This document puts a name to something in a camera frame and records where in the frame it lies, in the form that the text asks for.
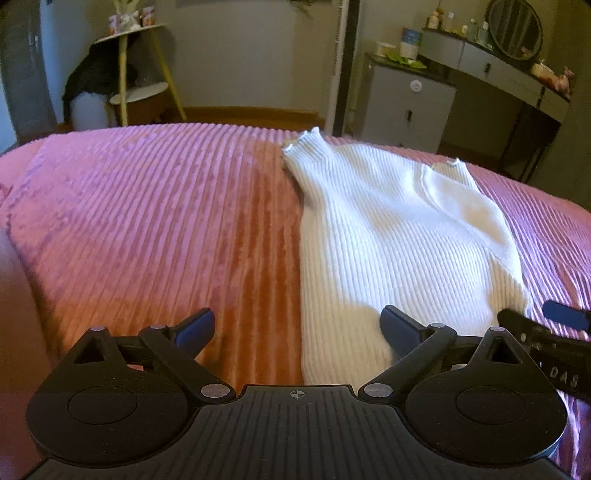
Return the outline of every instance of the white container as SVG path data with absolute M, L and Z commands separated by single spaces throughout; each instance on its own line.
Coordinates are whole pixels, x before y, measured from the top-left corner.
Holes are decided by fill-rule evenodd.
M 449 12 L 446 17 L 443 18 L 443 30 L 451 32 L 453 30 L 453 21 L 456 18 L 454 12 Z
M 105 95 L 84 92 L 72 100 L 72 128 L 76 132 L 116 126 L 115 110 Z
M 478 43 L 485 47 L 488 45 L 488 22 L 483 22 L 478 31 Z

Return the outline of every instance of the white sweater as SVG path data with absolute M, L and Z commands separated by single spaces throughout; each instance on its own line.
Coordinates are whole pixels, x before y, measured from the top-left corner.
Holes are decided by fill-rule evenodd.
M 388 368 L 394 358 L 379 328 L 386 305 L 460 335 L 482 335 L 504 308 L 530 308 L 505 219 L 459 160 L 430 168 L 368 145 L 331 147 L 318 129 L 284 157 L 305 195 L 307 384 L 356 390 Z

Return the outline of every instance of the pillow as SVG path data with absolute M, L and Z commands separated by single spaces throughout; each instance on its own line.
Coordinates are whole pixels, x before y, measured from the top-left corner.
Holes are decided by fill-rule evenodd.
M 25 411 L 50 372 L 50 361 L 25 272 L 2 230 L 0 365 L 0 478 L 17 480 L 40 460 L 27 429 Z

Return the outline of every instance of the small figurine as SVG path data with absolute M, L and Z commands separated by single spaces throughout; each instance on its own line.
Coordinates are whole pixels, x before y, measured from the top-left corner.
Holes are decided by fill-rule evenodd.
M 571 82 L 573 78 L 574 73 L 571 72 L 568 67 L 564 67 L 564 74 L 558 77 L 558 82 L 555 85 L 556 91 L 562 93 L 568 100 L 570 100 Z
M 117 15 L 121 19 L 119 29 L 122 32 L 137 30 L 141 28 L 139 24 L 139 0 L 113 0 Z

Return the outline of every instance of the bed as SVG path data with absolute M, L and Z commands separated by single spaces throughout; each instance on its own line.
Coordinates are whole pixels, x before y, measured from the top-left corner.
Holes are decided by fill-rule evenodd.
M 0 220 L 33 288 L 56 361 L 91 326 L 134 335 L 203 306 L 217 318 L 198 360 L 238 391 L 301 384 L 302 203 L 282 167 L 296 136 L 210 124 L 55 135 L 0 161 Z M 346 139 L 331 139 L 335 144 Z M 422 163 L 436 155 L 388 148 Z M 480 190 L 514 234 L 533 318 L 544 300 L 591 309 L 591 216 L 476 166 Z M 591 478 L 589 406 L 565 398 L 554 460 Z

